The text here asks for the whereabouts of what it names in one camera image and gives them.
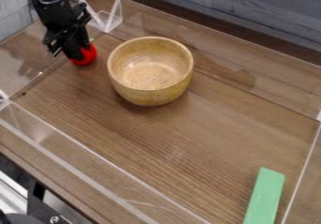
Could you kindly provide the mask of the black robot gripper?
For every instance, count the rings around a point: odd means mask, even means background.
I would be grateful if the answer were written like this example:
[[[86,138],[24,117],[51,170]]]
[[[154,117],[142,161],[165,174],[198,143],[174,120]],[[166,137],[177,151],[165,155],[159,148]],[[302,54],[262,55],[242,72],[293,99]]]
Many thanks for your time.
[[[70,59],[83,61],[83,50],[90,49],[86,25],[91,20],[84,3],[71,5],[70,0],[31,0],[42,24],[47,28],[43,44],[50,54],[63,52]]]

